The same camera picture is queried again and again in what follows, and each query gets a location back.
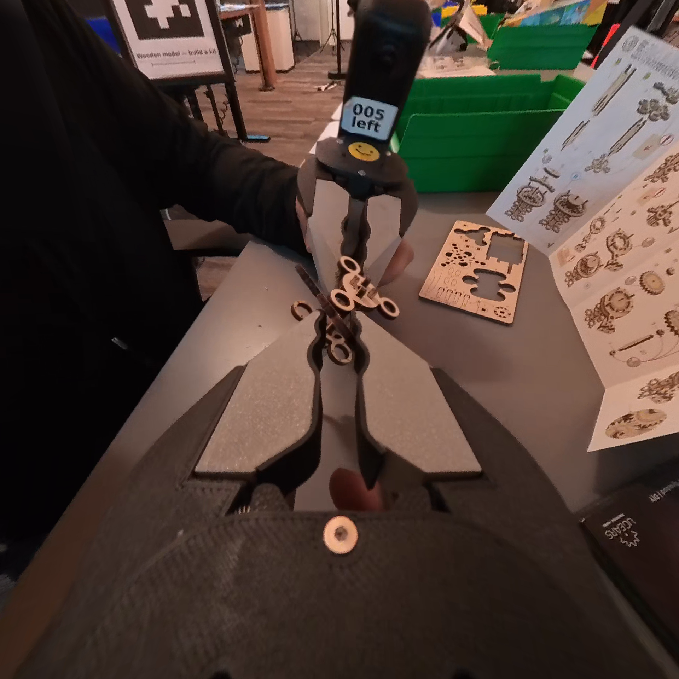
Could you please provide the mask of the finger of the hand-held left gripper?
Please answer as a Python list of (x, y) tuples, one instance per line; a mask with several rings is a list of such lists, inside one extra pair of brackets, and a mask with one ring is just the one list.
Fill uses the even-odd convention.
[(373, 284), (378, 284), (403, 240), (401, 227), (401, 199), (394, 196), (377, 196), (368, 199), (361, 216), (359, 243), (355, 255), (362, 273)]
[(357, 257), (358, 199), (334, 181), (316, 179), (309, 234), (318, 285), (324, 292), (331, 292), (344, 274), (340, 258)]

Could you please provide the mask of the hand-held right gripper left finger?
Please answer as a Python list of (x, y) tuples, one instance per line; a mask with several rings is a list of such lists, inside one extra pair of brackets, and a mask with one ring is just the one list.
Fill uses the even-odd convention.
[(292, 494), (317, 470), (325, 314), (314, 310), (242, 369), (193, 469)]

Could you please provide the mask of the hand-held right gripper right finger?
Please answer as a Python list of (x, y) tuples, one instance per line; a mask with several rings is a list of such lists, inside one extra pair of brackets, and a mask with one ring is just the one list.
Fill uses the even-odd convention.
[(368, 488), (402, 492), (479, 477), (468, 443), (433, 369), (365, 313), (356, 313), (355, 423)]

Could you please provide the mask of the wooden ring model assembly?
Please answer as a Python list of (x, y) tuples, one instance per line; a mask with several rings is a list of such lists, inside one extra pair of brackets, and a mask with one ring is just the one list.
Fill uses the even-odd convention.
[(325, 349), (328, 358), (336, 365), (344, 366), (353, 359), (355, 340), (351, 314), (357, 310), (378, 310), (383, 317), (394, 320), (400, 310), (392, 299), (379, 293), (377, 286), (363, 274), (357, 261), (344, 255), (338, 264), (340, 283), (327, 294), (320, 290), (303, 266), (297, 264), (295, 271), (325, 315)]

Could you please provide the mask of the person's left forearm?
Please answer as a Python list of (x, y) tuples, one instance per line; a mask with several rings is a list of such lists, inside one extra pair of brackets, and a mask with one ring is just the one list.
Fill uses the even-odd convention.
[(154, 130), (144, 156), (159, 207), (179, 205), (204, 221), (308, 254), (296, 167), (186, 117)]

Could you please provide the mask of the laser-cut wooden parts sheet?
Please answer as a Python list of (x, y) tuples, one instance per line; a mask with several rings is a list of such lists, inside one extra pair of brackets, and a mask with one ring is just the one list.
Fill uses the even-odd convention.
[(528, 249), (512, 232), (457, 220), (419, 297), (513, 325)]

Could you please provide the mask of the black model kit box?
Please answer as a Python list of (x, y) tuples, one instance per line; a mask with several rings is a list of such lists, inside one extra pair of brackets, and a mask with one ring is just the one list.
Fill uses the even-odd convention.
[(596, 559), (678, 661), (678, 460), (579, 514)]

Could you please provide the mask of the person's left hand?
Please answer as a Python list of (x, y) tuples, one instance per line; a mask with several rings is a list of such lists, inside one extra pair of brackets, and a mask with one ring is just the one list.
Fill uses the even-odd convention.
[[(309, 232), (308, 219), (300, 203), (299, 198), (295, 199), (295, 211), (300, 223), (300, 229), (303, 236), (303, 241), (306, 250), (312, 253), (312, 240)], [(395, 250), (395, 253), (388, 263), (384, 274), (382, 275), (378, 286), (384, 286), (386, 284), (392, 283), (399, 276), (403, 274), (405, 269), (411, 264), (414, 259), (414, 250), (409, 242), (403, 239)]]

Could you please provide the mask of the person's right hand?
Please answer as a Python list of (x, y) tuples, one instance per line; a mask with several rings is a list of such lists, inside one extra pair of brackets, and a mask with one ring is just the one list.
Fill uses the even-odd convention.
[(360, 472), (338, 468), (329, 478), (329, 494), (338, 511), (380, 512), (385, 510), (384, 492), (378, 482), (368, 488)]

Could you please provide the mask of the white cabinet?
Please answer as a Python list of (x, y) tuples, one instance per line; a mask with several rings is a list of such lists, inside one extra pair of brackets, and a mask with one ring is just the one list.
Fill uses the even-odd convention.
[[(266, 13), (276, 72), (289, 72), (295, 65), (290, 7), (288, 4), (267, 4)], [(240, 46), (244, 70), (247, 73), (260, 71), (253, 21), (251, 13), (242, 18)]]

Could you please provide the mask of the green plastic bin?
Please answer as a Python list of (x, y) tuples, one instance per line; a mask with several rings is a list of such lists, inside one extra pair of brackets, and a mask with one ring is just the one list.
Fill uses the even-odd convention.
[(480, 21), (492, 45), (491, 65), (504, 71), (574, 69), (581, 62), (598, 25), (507, 27), (504, 15), (491, 13)]
[(583, 86), (539, 73), (417, 79), (392, 151), (419, 193), (501, 191)]

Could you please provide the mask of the black metal sign stand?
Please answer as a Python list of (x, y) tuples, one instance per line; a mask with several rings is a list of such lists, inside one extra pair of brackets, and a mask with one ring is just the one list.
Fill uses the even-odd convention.
[(215, 93), (213, 86), (221, 84), (225, 89), (226, 96), (226, 112), (230, 112), (235, 126), (236, 138), (242, 143), (249, 141), (249, 135), (246, 131), (246, 126), (236, 91), (235, 81), (233, 77), (228, 78), (226, 75), (189, 75), (182, 77), (169, 77), (155, 80), (156, 86), (167, 94), (174, 102), (178, 103), (191, 118), (200, 122), (204, 121), (202, 111), (199, 106), (196, 92), (200, 87), (205, 87), (207, 91), (208, 101), (210, 102), (215, 122), (217, 125), (217, 132), (227, 137), (228, 134), (224, 129), (223, 119), (220, 111), (216, 105)]

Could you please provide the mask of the white marker sign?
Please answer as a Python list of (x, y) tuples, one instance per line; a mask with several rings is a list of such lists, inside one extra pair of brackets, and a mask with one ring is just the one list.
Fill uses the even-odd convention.
[(122, 55), (150, 80), (225, 74), (216, 1), (107, 1)]

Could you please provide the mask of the folded paper instruction sheet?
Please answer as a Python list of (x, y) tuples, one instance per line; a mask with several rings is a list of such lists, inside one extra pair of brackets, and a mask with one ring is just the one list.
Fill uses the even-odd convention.
[(604, 386), (589, 452), (678, 431), (678, 48), (615, 37), (487, 212), (547, 256)]

